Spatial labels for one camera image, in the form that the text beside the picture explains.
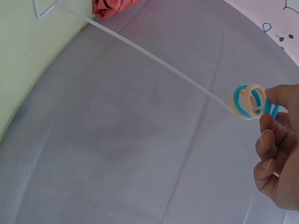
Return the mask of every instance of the hand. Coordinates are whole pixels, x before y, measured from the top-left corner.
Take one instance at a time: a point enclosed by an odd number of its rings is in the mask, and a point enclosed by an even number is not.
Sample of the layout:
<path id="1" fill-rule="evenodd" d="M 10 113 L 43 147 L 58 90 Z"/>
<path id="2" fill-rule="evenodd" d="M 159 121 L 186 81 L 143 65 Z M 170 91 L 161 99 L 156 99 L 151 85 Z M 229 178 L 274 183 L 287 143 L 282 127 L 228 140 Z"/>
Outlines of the hand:
<path id="1" fill-rule="evenodd" d="M 266 96 L 288 113 L 280 112 L 276 120 L 269 114 L 260 119 L 262 134 L 256 152 L 261 162 L 254 169 L 256 186 L 278 207 L 299 210 L 299 84 L 268 89 Z"/>

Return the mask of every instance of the pink fabric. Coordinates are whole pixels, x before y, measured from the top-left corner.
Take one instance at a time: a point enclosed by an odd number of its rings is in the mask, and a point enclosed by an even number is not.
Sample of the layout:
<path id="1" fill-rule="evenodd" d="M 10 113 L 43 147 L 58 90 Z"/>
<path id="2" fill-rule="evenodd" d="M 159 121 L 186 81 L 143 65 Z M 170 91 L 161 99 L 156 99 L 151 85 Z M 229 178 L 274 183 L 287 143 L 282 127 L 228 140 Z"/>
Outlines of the pink fabric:
<path id="1" fill-rule="evenodd" d="M 93 12 L 97 17 L 106 20 L 140 1 L 141 0 L 93 0 Z"/>
<path id="2" fill-rule="evenodd" d="M 225 0 L 264 30 L 299 65 L 299 0 Z"/>

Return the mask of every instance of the light green wall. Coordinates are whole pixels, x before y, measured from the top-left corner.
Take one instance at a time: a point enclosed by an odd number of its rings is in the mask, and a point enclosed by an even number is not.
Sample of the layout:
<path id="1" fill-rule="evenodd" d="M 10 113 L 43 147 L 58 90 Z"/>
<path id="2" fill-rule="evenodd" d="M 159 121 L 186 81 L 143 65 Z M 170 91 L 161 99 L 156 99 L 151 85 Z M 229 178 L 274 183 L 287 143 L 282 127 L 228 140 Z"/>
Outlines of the light green wall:
<path id="1" fill-rule="evenodd" d="M 54 1 L 39 0 L 40 10 Z M 90 0 L 63 4 L 92 18 Z M 85 25 L 58 8 L 38 20 L 32 0 L 0 0 L 0 141 L 36 81 Z"/>

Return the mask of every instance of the fingernail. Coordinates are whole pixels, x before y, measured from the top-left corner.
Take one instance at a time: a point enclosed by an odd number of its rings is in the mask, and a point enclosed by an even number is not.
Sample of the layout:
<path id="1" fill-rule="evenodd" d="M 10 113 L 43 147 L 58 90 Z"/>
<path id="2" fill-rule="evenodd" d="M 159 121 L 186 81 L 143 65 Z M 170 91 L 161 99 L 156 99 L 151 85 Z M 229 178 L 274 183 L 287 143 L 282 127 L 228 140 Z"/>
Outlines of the fingernail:
<path id="1" fill-rule="evenodd" d="M 263 131 L 263 133 L 262 133 L 261 136 L 259 137 L 259 139 L 258 139 L 258 142 L 259 142 L 259 143 L 262 143 L 262 141 L 263 141 L 263 135 L 265 134 L 265 132 L 266 132 L 266 131 Z"/>
<path id="2" fill-rule="evenodd" d="M 268 169 L 269 166 L 271 165 L 272 161 L 273 161 L 273 159 L 270 159 L 270 160 L 267 160 L 267 161 L 263 162 L 262 168 L 263 169 Z"/>

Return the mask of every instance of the white wire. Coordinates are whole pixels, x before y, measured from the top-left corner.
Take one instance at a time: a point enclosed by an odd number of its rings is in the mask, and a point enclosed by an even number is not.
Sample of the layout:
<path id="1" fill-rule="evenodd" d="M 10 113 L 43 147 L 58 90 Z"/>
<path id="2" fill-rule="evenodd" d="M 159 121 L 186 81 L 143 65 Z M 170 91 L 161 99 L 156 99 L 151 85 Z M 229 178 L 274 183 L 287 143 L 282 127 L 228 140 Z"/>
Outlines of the white wire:
<path id="1" fill-rule="evenodd" d="M 151 58 L 152 60 L 154 60 L 155 62 L 159 63 L 160 65 L 164 66 L 165 68 L 167 68 L 168 70 L 172 71 L 173 73 L 175 73 L 176 75 L 178 75 L 179 77 L 181 77 L 183 80 L 185 80 L 186 82 L 190 83 L 191 85 L 193 85 L 194 87 L 196 87 L 197 89 L 199 89 L 200 91 L 202 91 L 204 94 L 206 94 L 207 96 L 209 96 L 210 98 L 212 98 L 213 100 L 215 100 L 216 102 L 218 102 L 219 104 L 221 104 L 223 107 L 225 107 L 227 110 L 229 110 L 230 112 L 234 113 L 232 111 L 232 109 L 230 108 L 230 106 L 228 106 L 226 103 L 224 103 L 222 100 L 220 100 L 218 97 L 216 97 L 214 94 L 212 94 L 210 91 L 208 91 L 206 88 L 204 88 L 203 86 L 201 86 L 200 84 L 198 84 L 197 82 L 193 81 L 192 79 L 190 79 L 188 76 L 184 75 L 182 72 L 180 72 L 179 70 L 177 70 L 176 68 L 172 67 L 170 64 L 166 63 L 165 61 L 163 61 L 162 59 L 158 58 L 157 56 L 153 55 L 152 53 L 150 53 L 149 51 L 147 51 L 146 49 L 140 47 L 139 45 L 131 42 L 130 40 L 128 40 L 127 38 L 119 35 L 118 33 L 108 29 L 107 27 L 104 27 L 102 25 L 100 25 L 99 23 L 81 15 L 80 13 L 77 13 L 73 10 L 68 9 L 67 7 L 64 7 L 61 4 L 57 5 L 59 8 L 61 8 L 62 10 L 77 16 L 81 19 L 83 19 L 84 21 L 96 26 L 97 28 L 103 30 L 104 32 L 114 36 L 115 38 L 119 39 L 120 41 L 123 41 L 124 43 L 128 44 L 129 46 L 135 48 L 136 50 L 140 51 L 141 53 L 143 53 L 144 55 L 148 56 L 149 58 Z"/>

